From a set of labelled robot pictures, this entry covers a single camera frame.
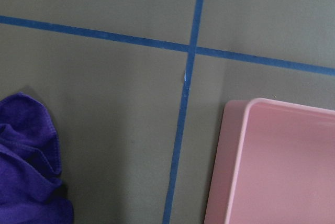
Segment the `purple microfiber cloth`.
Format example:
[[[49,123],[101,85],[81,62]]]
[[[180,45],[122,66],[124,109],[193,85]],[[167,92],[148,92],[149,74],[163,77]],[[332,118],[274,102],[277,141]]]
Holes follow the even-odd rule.
[[[59,139],[42,103],[17,93],[1,101],[1,223],[73,223],[60,179]]]

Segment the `pink plastic tray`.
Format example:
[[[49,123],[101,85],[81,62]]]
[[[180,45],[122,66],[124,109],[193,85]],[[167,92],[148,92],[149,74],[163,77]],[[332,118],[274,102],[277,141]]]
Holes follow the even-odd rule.
[[[334,111],[226,103],[205,223],[334,223]]]

